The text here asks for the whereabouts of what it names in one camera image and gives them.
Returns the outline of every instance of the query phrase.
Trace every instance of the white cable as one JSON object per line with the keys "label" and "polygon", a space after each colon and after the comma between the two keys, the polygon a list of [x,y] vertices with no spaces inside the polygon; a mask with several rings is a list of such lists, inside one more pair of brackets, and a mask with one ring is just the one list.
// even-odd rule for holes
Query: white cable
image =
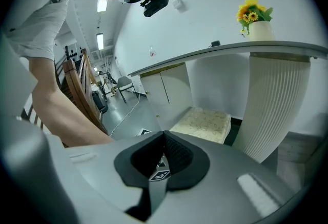
{"label": "white cable", "polygon": [[[127,115],[125,116],[125,118],[123,118],[123,120],[122,120],[122,121],[116,126],[116,128],[118,128],[118,126],[119,126],[120,124],[122,124],[122,122],[124,121],[124,119],[126,119],[126,118],[128,117],[128,115],[131,114],[131,112],[133,111],[133,109],[135,109],[135,107],[139,104],[139,102],[140,102],[140,93],[139,93],[138,103],[132,108],[132,110],[130,111],[130,113],[127,114]],[[115,131],[116,128],[113,129],[112,133],[109,135],[110,137],[113,135],[113,133],[114,133],[114,131]]]}

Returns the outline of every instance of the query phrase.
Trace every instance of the chair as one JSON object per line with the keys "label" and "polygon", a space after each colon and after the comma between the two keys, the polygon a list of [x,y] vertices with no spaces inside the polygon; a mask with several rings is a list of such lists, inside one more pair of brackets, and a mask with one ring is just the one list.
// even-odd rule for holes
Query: chair
{"label": "chair", "polygon": [[124,96],[122,95],[122,92],[129,89],[129,88],[131,88],[131,87],[133,87],[135,95],[138,98],[137,92],[135,91],[135,88],[134,88],[134,85],[133,85],[131,79],[128,79],[126,76],[122,76],[117,80],[117,88],[118,88],[119,93],[121,94],[121,96],[122,96],[125,103],[126,103],[126,100],[125,100]]}

